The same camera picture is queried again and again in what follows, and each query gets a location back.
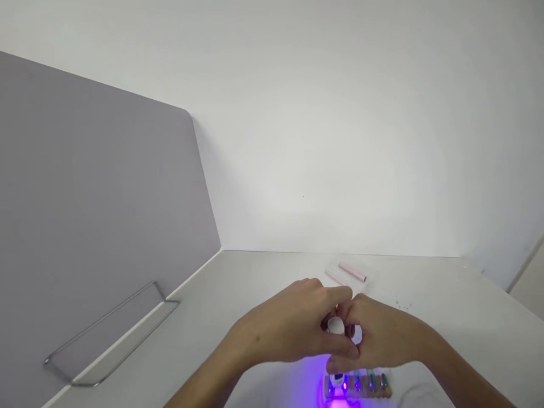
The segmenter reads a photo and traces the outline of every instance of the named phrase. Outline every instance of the metal bracket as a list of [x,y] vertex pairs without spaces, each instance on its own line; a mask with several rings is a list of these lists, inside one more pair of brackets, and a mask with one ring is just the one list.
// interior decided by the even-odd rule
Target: metal bracket
[[[96,326],[98,323],[100,323],[102,320],[104,320],[105,318],[107,318],[108,316],[110,316],[113,312],[115,312],[116,310],[118,310],[120,307],[122,307],[124,304],[126,304],[127,302],[129,302],[131,299],[133,299],[135,296],[139,295],[140,293],[142,293],[145,289],[149,288],[150,286],[155,286],[155,288],[157,289],[157,292],[159,293],[160,297],[162,298],[162,303],[173,303],[175,304],[175,306],[172,308],[171,311],[169,311],[166,316],[164,316],[138,343],[136,343],[136,345],[130,349],[130,351],[116,364],[113,366],[113,368],[108,371],[108,373],[102,377],[99,381],[97,382],[75,382],[75,378],[77,377],[71,377],[70,375],[68,375],[65,371],[63,371],[62,369],[60,369],[57,365],[55,365],[55,363],[52,361],[53,357],[55,355],[57,355],[58,353],[60,353],[63,349],[65,349],[67,346],[69,346],[70,344],[72,344],[73,342],[75,342],[78,338],[80,338],[81,336],[83,336],[85,333],[87,333],[89,330],[91,330],[94,326]],[[46,368],[48,368],[50,371],[52,371],[58,378],[60,378],[62,381],[70,384],[71,386],[78,386],[78,387],[95,387],[101,383],[104,382],[105,379],[107,379],[132,353],[134,350],[136,350],[138,348],[138,346],[140,344],[143,343],[143,341],[149,337],[149,335],[151,333],[153,333],[155,331],[155,329],[157,327],[159,327],[159,325],[168,317],[170,316],[170,314],[179,306],[180,304],[180,301],[179,300],[168,300],[163,292],[163,290],[160,288],[158,282],[156,280],[154,280],[153,282],[150,282],[148,283],[147,285],[145,285],[143,288],[141,288],[139,291],[137,291],[136,293],[132,294],[129,298],[125,299],[122,303],[120,303],[118,306],[116,306],[115,308],[113,308],[112,310],[110,310],[108,313],[106,313],[104,316],[102,316],[101,318],[99,318],[97,321],[95,321],[93,324],[91,324],[89,327],[87,327],[86,329],[82,330],[80,333],[76,334],[75,336],[73,336],[70,340],[68,340],[66,343],[64,343],[62,346],[60,346],[58,349],[56,349],[55,351],[53,351],[51,354],[49,354],[47,356],[47,358],[44,360],[44,366],[46,366]]]

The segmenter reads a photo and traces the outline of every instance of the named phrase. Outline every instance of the right hand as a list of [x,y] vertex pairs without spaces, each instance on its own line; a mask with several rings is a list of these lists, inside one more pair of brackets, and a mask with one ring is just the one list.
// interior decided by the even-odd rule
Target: right hand
[[239,319],[223,343],[229,352],[242,349],[248,366],[318,354],[357,358],[351,339],[324,330],[337,305],[351,297],[347,286],[325,288],[316,278],[297,280]]
[[420,360],[427,347],[440,336],[420,319],[392,308],[370,297],[358,294],[339,311],[346,326],[360,325],[363,341],[359,358],[333,355],[327,362],[329,374],[345,373],[360,368],[398,367]]

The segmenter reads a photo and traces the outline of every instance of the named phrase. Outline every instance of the gray divider panel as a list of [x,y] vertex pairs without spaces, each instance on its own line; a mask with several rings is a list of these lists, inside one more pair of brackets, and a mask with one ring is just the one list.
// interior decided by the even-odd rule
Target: gray divider panel
[[[0,406],[43,405],[64,385],[45,356],[219,248],[187,111],[0,53]],[[77,363],[154,302],[94,330]]]

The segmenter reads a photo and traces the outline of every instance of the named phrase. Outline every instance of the pink tube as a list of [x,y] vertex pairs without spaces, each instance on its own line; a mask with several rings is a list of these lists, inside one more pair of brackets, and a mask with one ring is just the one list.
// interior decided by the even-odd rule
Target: pink tube
[[361,282],[365,282],[367,280],[367,277],[363,275],[361,272],[359,272],[357,269],[351,267],[345,262],[339,262],[338,266],[341,267],[344,271],[348,272],[349,274],[353,275],[357,279],[359,279]]

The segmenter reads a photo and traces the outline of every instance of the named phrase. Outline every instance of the white table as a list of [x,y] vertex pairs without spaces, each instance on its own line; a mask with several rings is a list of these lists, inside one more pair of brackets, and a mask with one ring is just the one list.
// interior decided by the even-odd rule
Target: white table
[[[161,408],[251,307],[305,277],[336,286],[324,270],[337,257],[220,252],[172,295],[181,305],[110,378],[92,389],[68,388],[49,406]],[[457,258],[351,257],[371,269],[367,295],[428,322],[517,406],[544,406],[542,320]],[[363,285],[352,287],[357,292]],[[325,360],[254,367],[227,406],[319,407]],[[402,396],[403,407],[451,404],[421,364],[392,369],[389,376],[393,398],[375,406],[398,406]],[[374,405],[366,400],[364,406]]]

